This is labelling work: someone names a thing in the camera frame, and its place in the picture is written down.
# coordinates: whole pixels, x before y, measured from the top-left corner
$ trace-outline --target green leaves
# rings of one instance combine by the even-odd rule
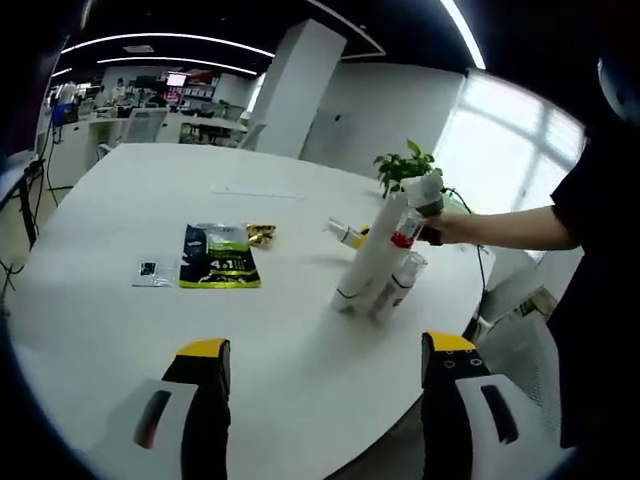
[[[400,190],[400,180],[403,178],[419,177],[434,169],[442,175],[442,170],[433,165],[433,155],[422,153],[420,147],[410,139],[407,139],[407,147],[412,154],[410,158],[403,158],[397,153],[387,153],[377,156],[373,161],[374,165],[378,165],[380,185],[384,186],[383,198],[386,198],[389,192]]]
[[[422,151],[420,150],[420,147],[415,142],[409,140],[408,138],[407,138],[407,147],[409,147],[409,150],[413,152],[414,157],[422,156]]]

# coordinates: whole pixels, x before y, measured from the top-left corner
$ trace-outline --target white round table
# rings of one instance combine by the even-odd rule
[[[480,299],[474,248],[419,244],[429,265],[388,323],[331,311],[354,252],[324,224],[370,223],[381,203],[374,180],[300,160],[120,145],[65,198],[15,280],[10,335],[35,398],[82,455],[181,347],[226,337],[229,478],[335,472],[418,399],[422,332],[462,333]],[[271,248],[254,249],[262,286],[132,287],[141,256],[180,257],[187,222],[276,225]],[[488,277],[493,254],[483,261]],[[86,460],[108,475],[110,465]]]

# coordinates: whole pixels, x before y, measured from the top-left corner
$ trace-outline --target white bottle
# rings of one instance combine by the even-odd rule
[[[390,273],[388,272],[393,272],[395,265],[404,260],[400,258],[394,263],[393,260],[389,260],[389,257],[401,250],[391,242],[391,237],[406,209],[407,196],[404,193],[397,192],[387,197],[385,204],[371,225],[367,241],[364,242],[362,248],[358,249],[353,263],[338,283],[330,302],[334,310],[346,312],[362,305],[372,282],[377,277],[389,278]],[[379,270],[387,267],[389,268],[388,272],[380,274]]]
[[[373,301],[369,316],[378,321],[391,317],[395,308],[409,294],[426,265],[427,261],[422,255],[418,252],[410,252],[404,263],[393,272],[380,295]]]

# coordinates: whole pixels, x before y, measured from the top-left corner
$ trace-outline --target hand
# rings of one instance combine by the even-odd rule
[[[425,226],[418,240],[426,240],[432,245],[467,243],[468,240],[462,234],[460,222],[465,217],[467,215],[449,212],[429,217],[424,222]]]

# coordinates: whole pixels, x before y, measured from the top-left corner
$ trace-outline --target black ceiling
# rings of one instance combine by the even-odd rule
[[[385,56],[349,61],[405,63],[457,72],[473,67],[462,38],[439,0],[318,2],[356,26],[364,26],[364,32],[386,52]],[[489,73],[533,90],[587,124],[606,111],[597,82],[598,54],[588,2],[455,2],[476,38]],[[275,53],[289,27],[314,18],[347,37],[345,55],[378,52],[351,27],[308,0],[94,3],[85,30],[73,35],[68,46],[109,35],[173,32],[222,38]],[[144,38],[105,42],[67,53],[58,69],[90,69],[96,60],[132,55],[122,49],[125,45],[141,44],[153,47],[155,53],[151,55],[194,58],[258,73],[264,72],[271,61],[258,53],[211,42]]]

